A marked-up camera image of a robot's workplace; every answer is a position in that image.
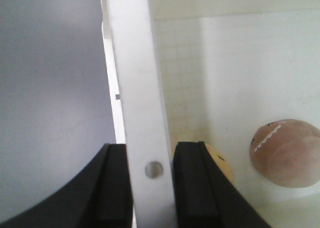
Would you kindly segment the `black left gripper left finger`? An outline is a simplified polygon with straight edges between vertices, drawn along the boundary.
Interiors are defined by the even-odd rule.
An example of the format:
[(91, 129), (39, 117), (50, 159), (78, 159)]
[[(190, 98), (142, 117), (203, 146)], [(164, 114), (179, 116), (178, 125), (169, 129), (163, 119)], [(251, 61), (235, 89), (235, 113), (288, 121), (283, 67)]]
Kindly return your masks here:
[(1, 227), (131, 227), (126, 146), (105, 144), (70, 182)]

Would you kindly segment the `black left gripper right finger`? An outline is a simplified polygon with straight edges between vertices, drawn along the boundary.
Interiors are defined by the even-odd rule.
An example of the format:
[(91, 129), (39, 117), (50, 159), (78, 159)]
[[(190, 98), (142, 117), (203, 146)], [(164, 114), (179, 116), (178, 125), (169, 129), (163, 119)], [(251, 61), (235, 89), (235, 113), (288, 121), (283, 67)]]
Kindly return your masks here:
[(175, 187), (179, 227), (269, 227), (234, 185), (216, 176), (205, 162), (209, 185)]

